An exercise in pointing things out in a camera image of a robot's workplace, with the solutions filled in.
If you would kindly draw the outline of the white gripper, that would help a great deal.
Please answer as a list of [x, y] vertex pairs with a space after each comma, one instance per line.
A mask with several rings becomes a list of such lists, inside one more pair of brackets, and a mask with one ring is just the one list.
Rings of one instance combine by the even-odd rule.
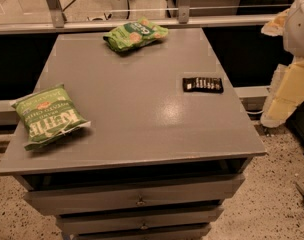
[[[284, 49], [304, 58], [304, 0], [295, 0], [290, 9], [278, 13], [261, 28], [267, 36], [282, 36]], [[279, 64], [273, 73], [260, 122], [264, 127], [283, 124], [304, 102], [304, 59], [288, 66]]]

